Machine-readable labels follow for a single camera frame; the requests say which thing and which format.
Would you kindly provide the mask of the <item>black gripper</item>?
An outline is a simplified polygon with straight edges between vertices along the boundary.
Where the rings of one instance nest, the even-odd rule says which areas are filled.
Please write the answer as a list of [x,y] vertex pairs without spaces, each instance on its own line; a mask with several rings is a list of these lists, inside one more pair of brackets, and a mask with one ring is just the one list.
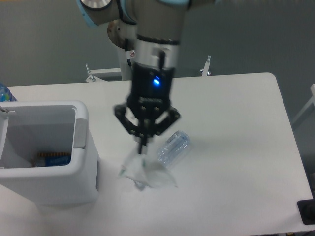
[[[174,68],[156,69],[138,63],[133,65],[130,95],[126,103],[114,106],[114,115],[138,142],[137,153],[145,154],[145,148],[154,136],[160,136],[180,117],[177,109],[170,106],[170,91]],[[145,135],[141,127],[126,116],[129,107],[138,120],[145,119]]]

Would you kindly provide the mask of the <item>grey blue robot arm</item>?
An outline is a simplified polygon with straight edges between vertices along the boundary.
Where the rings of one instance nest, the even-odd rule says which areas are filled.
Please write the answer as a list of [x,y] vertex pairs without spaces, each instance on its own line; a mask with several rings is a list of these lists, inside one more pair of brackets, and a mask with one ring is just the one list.
[[99,26],[114,20],[135,27],[135,58],[130,94],[114,113],[126,131],[138,139],[144,154],[155,135],[161,135],[180,118],[171,106],[170,92],[177,67],[187,11],[205,0],[79,0],[86,23]]

